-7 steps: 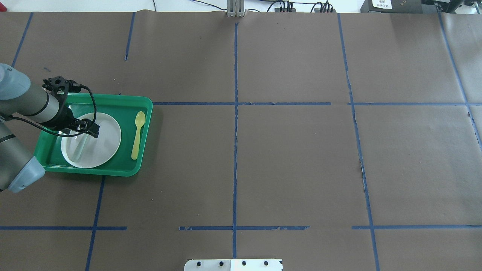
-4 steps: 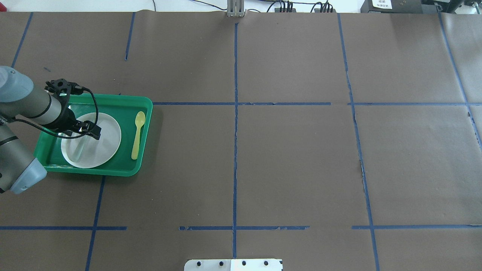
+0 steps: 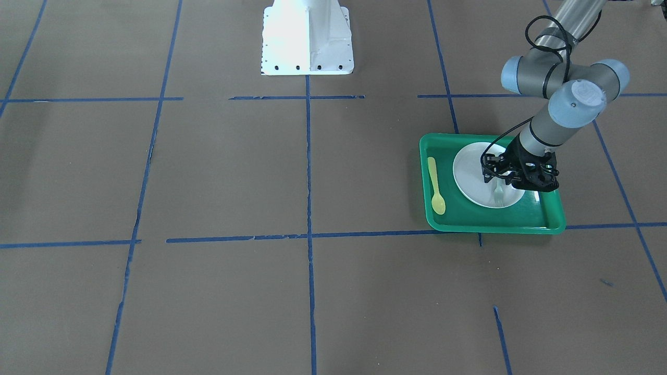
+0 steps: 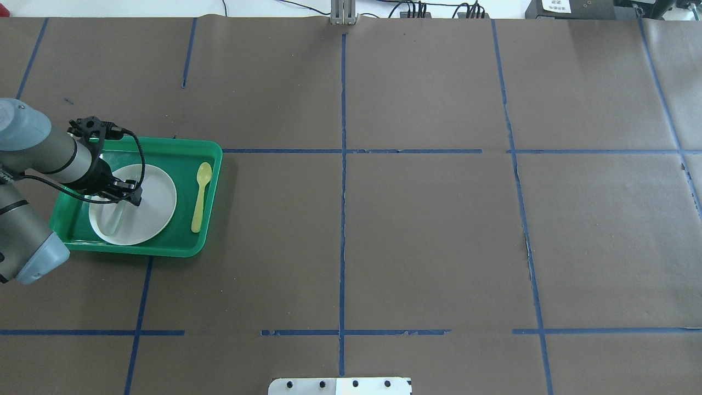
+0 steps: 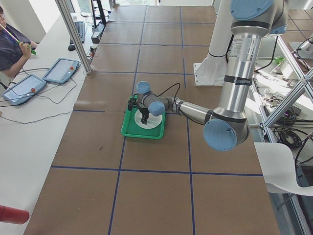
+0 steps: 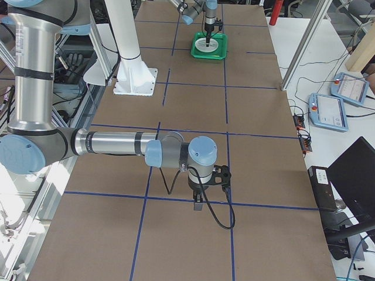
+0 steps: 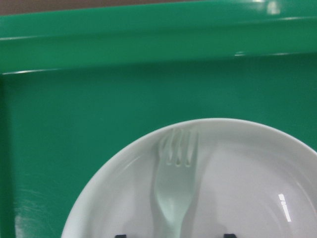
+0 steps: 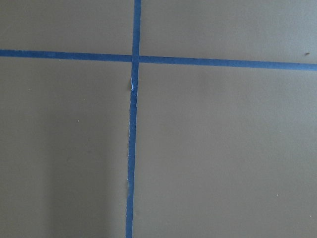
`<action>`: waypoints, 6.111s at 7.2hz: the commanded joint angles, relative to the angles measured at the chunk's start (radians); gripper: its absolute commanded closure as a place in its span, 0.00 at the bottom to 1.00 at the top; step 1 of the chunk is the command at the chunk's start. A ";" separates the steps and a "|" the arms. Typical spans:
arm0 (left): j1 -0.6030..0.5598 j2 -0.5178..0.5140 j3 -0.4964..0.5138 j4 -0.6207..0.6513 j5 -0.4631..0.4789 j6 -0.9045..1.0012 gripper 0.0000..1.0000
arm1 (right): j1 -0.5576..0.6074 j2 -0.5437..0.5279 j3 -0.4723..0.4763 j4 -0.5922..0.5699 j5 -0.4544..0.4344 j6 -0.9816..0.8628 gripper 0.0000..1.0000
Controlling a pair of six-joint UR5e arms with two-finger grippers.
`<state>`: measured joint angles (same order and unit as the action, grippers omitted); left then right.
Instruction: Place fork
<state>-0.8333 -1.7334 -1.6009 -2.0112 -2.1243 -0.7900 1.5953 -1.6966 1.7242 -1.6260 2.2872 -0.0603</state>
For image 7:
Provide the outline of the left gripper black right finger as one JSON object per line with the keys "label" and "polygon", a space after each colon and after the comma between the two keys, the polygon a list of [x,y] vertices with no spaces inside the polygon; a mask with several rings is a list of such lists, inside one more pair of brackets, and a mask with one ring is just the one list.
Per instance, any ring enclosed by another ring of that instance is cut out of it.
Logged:
{"label": "left gripper black right finger", "polygon": [[223,238],[235,238],[235,234],[224,234]]}

